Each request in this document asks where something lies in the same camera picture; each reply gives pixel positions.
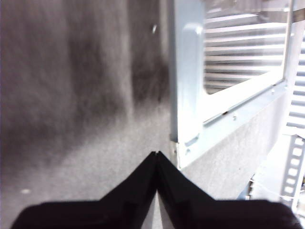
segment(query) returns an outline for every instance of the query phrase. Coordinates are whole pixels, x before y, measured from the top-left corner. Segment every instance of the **rectangular cutout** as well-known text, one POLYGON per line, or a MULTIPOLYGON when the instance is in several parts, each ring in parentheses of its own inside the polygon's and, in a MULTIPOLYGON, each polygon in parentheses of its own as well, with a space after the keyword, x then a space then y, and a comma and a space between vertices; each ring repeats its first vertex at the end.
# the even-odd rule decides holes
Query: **rectangular cutout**
POLYGON ((297 137, 295 139, 295 144, 297 144, 299 146, 302 146, 302 145, 304 145, 304 140, 302 138, 300 138, 300 137, 297 137))
POLYGON ((293 187, 288 187, 288 186, 286 186, 285 187, 285 192, 287 192, 287 193, 293 193, 294 192, 294 188, 293 187))
POLYGON ((301 156, 302 155, 302 149, 294 148, 292 154, 295 155, 295 156, 301 156))
POLYGON ((298 166, 300 164, 300 160, 293 158, 291 159, 290 163, 294 166, 298 166))
POLYGON ((294 179, 291 179, 291 178, 288 178, 286 180, 286 183, 289 184, 289 185, 294 185, 295 184, 295 180, 294 179))

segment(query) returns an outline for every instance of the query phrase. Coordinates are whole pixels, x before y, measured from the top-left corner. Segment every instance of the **ventilation grille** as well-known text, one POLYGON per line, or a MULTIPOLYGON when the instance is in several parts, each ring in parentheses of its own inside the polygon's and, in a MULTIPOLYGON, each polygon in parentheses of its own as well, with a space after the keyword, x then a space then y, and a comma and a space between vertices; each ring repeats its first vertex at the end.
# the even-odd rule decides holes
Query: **ventilation grille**
POLYGON ((305 32, 287 126, 305 129, 305 32))
POLYGON ((285 19, 283 12, 229 16, 218 13, 206 19, 204 86, 207 93, 277 69, 283 60, 285 19))

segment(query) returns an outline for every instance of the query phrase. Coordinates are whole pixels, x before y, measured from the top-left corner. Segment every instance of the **gray fabric surface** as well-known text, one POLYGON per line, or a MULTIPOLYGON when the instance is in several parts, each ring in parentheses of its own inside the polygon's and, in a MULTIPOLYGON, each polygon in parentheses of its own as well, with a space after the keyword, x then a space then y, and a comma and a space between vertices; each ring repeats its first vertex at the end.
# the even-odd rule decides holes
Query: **gray fabric surface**
POLYGON ((159 7, 1 1, 1 228, 30 204, 99 199, 168 151, 159 7))

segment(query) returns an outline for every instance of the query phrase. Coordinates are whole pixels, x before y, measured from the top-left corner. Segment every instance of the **metal panel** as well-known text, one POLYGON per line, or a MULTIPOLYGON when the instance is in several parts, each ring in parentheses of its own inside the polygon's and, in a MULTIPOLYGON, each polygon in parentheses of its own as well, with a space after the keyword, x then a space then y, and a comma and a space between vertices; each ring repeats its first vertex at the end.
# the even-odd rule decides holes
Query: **metal panel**
POLYGON ((203 2, 172 0, 170 13, 170 78, 172 133, 175 142, 187 143, 201 129, 199 114, 203 85, 203 2))

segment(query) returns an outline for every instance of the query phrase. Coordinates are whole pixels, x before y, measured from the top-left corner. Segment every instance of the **horizontal slat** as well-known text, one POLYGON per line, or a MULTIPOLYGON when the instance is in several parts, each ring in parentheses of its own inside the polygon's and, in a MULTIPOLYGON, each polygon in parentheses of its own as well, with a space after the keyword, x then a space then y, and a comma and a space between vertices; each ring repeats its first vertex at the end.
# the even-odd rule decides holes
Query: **horizontal slat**
POLYGON ((298 105, 298 106, 305 106, 305 96, 293 95, 291 104, 292 105, 298 105))
POLYGON ((222 88, 206 88, 205 89, 208 94, 214 94, 216 92, 222 91, 222 88))
POLYGON ((304 76, 297 76, 295 78, 295 85, 296 86, 305 86, 305 77, 304 76))
POLYGON ((295 127, 298 127, 298 128, 305 128, 305 118, 289 116, 287 126, 295 126, 295 127))
POLYGON ((229 46, 229 47, 206 47, 206 55, 223 55, 223 54, 282 54, 283 44, 272 45, 249 45, 249 46, 229 46))
POLYGON ((305 106, 290 106, 290 114, 291 116, 296 117, 305 117, 305 106))
POLYGON ((243 66, 243 65, 228 65, 228 64, 214 64, 206 65, 205 71, 208 73, 213 72, 261 72, 266 73, 279 69, 278 66, 243 66))
POLYGON ((237 83, 231 83, 231 82, 224 82, 224 81, 206 81, 204 85, 205 85, 206 88, 225 89, 225 88, 228 88, 228 87, 232 87, 236 84, 238 84, 238 82, 237 83))
POLYGON ((208 63, 237 63, 249 62, 252 64, 265 64, 266 62, 281 64, 283 55, 258 55, 258 56, 206 56, 205 61, 208 63))
POLYGON ((237 34, 243 34, 245 32, 248 33, 278 33, 278 31, 284 31, 286 28, 285 23, 278 22, 269 22, 269 23, 259 23, 259 24, 251 24, 251 25, 240 25, 240 26, 230 26, 230 27, 221 27, 215 29, 206 29, 205 35, 206 37, 213 36, 226 36, 233 34, 236 36, 237 34))
POLYGON ((245 81, 253 78, 253 75, 237 75, 237 74, 221 74, 221 73, 205 73, 206 80, 239 80, 245 81))
POLYGON ((251 45, 251 44, 284 44, 285 34, 267 34, 267 35, 253 35, 253 36, 234 36, 234 37, 215 37, 206 38, 204 40, 206 47, 211 46, 226 46, 226 45, 251 45))
POLYGON ((250 23, 257 23, 258 16, 256 14, 237 14, 224 17, 210 18, 206 19, 205 27, 210 28, 219 28, 227 26, 236 26, 236 25, 247 25, 250 23))

